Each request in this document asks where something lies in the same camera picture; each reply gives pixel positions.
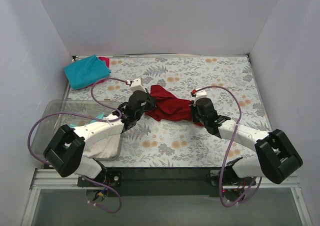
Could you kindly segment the dark red t shirt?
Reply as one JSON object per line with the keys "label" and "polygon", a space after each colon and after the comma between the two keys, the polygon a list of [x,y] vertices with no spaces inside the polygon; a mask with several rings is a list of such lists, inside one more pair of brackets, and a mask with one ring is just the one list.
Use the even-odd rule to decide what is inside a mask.
{"label": "dark red t shirt", "polygon": [[177,98],[161,85],[152,85],[150,95],[155,98],[156,108],[145,112],[145,115],[156,121],[168,120],[173,122],[192,121],[191,100]]}

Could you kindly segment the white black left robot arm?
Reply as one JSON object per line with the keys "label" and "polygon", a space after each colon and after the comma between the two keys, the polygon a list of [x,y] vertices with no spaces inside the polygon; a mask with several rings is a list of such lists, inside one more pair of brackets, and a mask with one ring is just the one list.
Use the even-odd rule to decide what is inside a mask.
{"label": "white black left robot arm", "polygon": [[128,102],[101,121],[70,128],[62,125],[44,150],[45,159],[61,177],[78,174],[94,179],[106,168],[94,158],[85,155],[85,149],[133,128],[142,115],[156,107],[156,99],[148,92],[135,91]]}

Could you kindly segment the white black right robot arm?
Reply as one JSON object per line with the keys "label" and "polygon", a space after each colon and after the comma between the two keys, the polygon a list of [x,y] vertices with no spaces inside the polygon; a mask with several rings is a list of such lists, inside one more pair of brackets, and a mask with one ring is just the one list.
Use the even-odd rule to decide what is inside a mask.
{"label": "white black right robot arm", "polygon": [[280,184],[303,165],[303,160],[287,135],[276,129],[256,130],[218,115],[209,98],[190,104],[192,121],[202,124],[207,132],[221,139],[238,143],[256,153],[256,157],[239,158],[226,165],[227,172],[236,178],[266,177]]}

